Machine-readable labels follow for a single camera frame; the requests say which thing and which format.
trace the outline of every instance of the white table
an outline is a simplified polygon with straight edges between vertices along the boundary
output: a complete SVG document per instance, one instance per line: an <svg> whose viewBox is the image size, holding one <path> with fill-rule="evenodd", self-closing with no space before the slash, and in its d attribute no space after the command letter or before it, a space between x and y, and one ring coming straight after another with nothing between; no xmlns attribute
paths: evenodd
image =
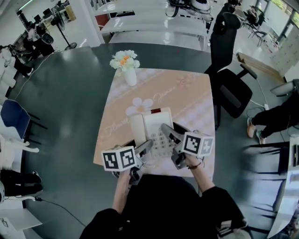
<svg viewBox="0 0 299 239"><path fill-rule="evenodd" d="M267 238L273 237L289 224L299 201L299 179L291 179L294 176L299 177L299 165L293 166L293 146L296 144L299 144L299 135L292 135L290 137L289 166L283 199Z"/></svg>

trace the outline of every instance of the person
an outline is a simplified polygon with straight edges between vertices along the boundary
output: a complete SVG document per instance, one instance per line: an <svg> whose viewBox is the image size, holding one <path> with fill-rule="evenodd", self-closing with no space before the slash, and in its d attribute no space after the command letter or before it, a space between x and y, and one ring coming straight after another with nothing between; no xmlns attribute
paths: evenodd
<svg viewBox="0 0 299 239"><path fill-rule="evenodd" d="M294 92L282 105L258 113L254 118L247 118L247 135L253 138L257 125L266 126L264 130L257 130L256 135L260 144L266 143L266 138L274 132L279 132L295 126L299 122L297 105L299 94Z"/></svg>
<svg viewBox="0 0 299 239"><path fill-rule="evenodd" d="M32 174L22 174L13 170L1 170L0 180L4 185L6 197L36 194L43 190L42 179L36 171L33 171Z"/></svg>
<svg viewBox="0 0 299 239"><path fill-rule="evenodd" d="M33 45L41 52L41 54L47 56L53 53L53 47L50 44L44 43L41 36L38 34L39 27L31 22L29 28L28 40L33 42Z"/></svg>
<svg viewBox="0 0 299 239"><path fill-rule="evenodd" d="M257 23L257 13L254 6L251 6L251 9L247 10L247 13L244 12L250 24Z"/></svg>
<svg viewBox="0 0 299 239"><path fill-rule="evenodd" d="M215 187L196 157L187 156L186 163L202 197L176 176L143 175L129 190L130 171L121 172L112 208L98 212L80 239L124 235L252 238L248 223L228 192Z"/></svg>
<svg viewBox="0 0 299 239"><path fill-rule="evenodd" d="M33 67L26 66L23 63L21 63L17 55L14 55L14 62L12 60L11 52L8 49L6 49L6 47L0 46L0 57L4 61L4 67L13 65L23 75L23 77L30 76L34 70Z"/></svg>

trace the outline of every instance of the table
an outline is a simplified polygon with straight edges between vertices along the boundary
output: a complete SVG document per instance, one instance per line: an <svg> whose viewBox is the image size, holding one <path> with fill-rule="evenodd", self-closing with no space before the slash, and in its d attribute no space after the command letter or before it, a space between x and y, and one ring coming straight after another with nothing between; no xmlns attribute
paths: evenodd
<svg viewBox="0 0 299 239"><path fill-rule="evenodd" d="M295 212L299 200L299 166L293 166L293 146L299 144L299 135L290 137L289 165L283 199L267 238L273 237L284 229Z"/></svg>
<svg viewBox="0 0 299 239"><path fill-rule="evenodd" d="M214 107L209 76L202 73L136 69L137 84L127 85L123 76L114 76L100 125L93 162L103 165L101 150L122 145L133 139L129 117L136 112L170 107L172 120L191 131L214 136ZM214 149L205 157L204 167L212 178ZM156 163L154 168L143 168L144 173L188 176L187 168L177 170L170 158Z"/></svg>

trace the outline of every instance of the black shirt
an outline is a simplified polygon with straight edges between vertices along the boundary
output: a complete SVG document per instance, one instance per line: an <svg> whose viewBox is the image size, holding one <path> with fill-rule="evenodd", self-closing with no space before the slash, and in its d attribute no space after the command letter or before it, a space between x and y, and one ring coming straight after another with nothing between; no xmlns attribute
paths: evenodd
<svg viewBox="0 0 299 239"><path fill-rule="evenodd" d="M225 221L231 221L229 228L221 226ZM98 212L80 239L161 234L216 239L217 234L230 234L234 228L249 232L242 213L225 190L213 187L199 197L181 177L144 175L137 186L131 187L123 213L114 209Z"/></svg>

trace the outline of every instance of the telephone handset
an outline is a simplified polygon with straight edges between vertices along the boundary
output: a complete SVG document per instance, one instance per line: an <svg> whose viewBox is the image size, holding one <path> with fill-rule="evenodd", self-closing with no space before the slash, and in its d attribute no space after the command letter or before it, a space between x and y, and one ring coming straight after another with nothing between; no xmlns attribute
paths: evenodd
<svg viewBox="0 0 299 239"><path fill-rule="evenodd" d="M153 147L146 155L146 161L171 157L175 143L167 139L161 130L162 124L173 128L169 107L133 115L130 117L130 123L137 147L146 140L153 140Z"/></svg>

